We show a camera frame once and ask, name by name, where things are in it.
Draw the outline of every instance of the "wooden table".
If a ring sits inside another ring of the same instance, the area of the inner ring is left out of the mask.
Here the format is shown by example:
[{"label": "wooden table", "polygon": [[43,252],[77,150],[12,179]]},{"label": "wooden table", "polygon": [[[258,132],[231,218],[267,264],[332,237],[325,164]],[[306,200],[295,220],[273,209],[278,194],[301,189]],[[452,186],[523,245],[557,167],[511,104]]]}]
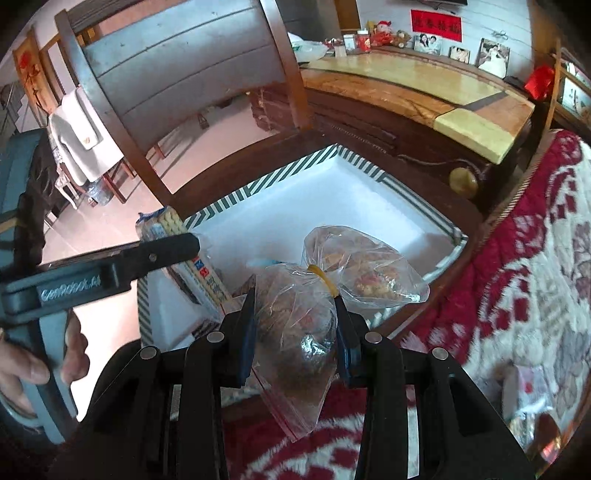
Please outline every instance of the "wooden table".
[{"label": "wooden table", "polygon": [[[460,168],[450,185],[487,213],[515,168],[534,105],[500,79],[434,59],[373,51],[314,61],[301,75],[318,128],[362,137],[444,183]],[[261,128],[292,126],[280,86],[251,92],[251,103]]]}]

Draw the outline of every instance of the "rubber band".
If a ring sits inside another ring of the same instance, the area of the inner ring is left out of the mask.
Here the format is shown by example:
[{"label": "rubber band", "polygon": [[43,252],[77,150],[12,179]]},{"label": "rubber band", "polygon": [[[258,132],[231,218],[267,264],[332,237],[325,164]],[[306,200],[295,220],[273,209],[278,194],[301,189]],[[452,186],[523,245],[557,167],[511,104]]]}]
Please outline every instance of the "rubber band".
[{"label": "rubber band", "polygon": [[326,273],[324,273],[318,265],[308,265],[308,272],[315,273],[320,278],[322,278],[324,283],[326,283],[326,286],[329,288],[330,294],[334,299],[339,296],[339,289],[335,286],[334,283],[332,283],[332,281],[326,276]]}]

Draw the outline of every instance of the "floral rug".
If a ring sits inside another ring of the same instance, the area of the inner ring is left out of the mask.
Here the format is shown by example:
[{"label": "floral rug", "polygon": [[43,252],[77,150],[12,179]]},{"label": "floral rug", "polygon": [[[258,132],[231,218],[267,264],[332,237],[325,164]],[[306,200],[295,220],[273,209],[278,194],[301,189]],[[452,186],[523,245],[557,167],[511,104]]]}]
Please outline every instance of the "floral rug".
[{"label": "floral rug", "polygon": [[[404,348],[445,347],[498,407],[511,363],[542,365],[564,432],[591,365],[591,148],[567,131],[544,137],[538,165],[508,216],[439,305],[402,335]],[[317,429],[290,443],[273,419],[225,425],[230,477],[349,479],[365,392],[334,385]],[[416,411],[409,409],[416,423]],[[409,477],[417,475],[410,428]]]}]

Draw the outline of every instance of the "finger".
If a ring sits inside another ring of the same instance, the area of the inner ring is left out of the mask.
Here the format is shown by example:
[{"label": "finger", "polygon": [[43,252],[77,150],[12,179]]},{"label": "finger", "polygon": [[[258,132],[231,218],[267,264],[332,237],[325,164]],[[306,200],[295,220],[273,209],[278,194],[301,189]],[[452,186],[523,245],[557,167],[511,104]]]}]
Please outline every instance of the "finger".
[{"label": "finger", "polygon": [[0,391],[20,410],[34,414],[33,406],[25,395],[25,392],[23,392],[21,381],[18,377],[0,372]]},{"label": "finger", "polygon": [[49,382],[49,369],[30,352],[5,340],[0,341],[0,370],[35,385]]},{"label": "finger", "polygon": [[90,368],[88,355],[74,349],[68,349],[61,368],[61,380],[70,385],[73,381],[84,378]]},{"label": "finger", "polygon": [[68,348],[76,348],[80,342],[82,325],[78,319],[78,315],[74,310],[70,310],[68,314],[68,327],[66,328],[66,346]]},{"label": "finger", "polygon": [[80,345],[81,351],[86,352],[86,349],[88,348],[88,338],[86,338],[86,335],[84,335],[84,333],[80,334]]}]

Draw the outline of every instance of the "wooden chair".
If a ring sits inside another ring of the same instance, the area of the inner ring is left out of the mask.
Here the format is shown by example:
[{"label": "wooden chair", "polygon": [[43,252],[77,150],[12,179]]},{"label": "wooden chair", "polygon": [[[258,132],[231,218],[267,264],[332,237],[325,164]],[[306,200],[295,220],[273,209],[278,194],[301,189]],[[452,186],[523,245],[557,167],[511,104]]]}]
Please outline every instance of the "wooden chair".
[{"label": "wooden chair", "polygon": [[[326,143],[311,128],[303,81],[274,0],[187,0],[88,45],[76,40],[78,33],[138,1],[86,0],[55,19],[77,81],[163,205],[188,216],[204,206],[200,192],[223,196],[244,185],[238,179],[255,180],[277,168],[277,161],[287,164]],[[223,187],[207,182],[213,166],[170,192],[146,160],[147,151],[204,107],[276,82],[288,86],[295,130],[230,155],[224,165],[232,172]],[[274,157],[286,145],[289,155]]]}]

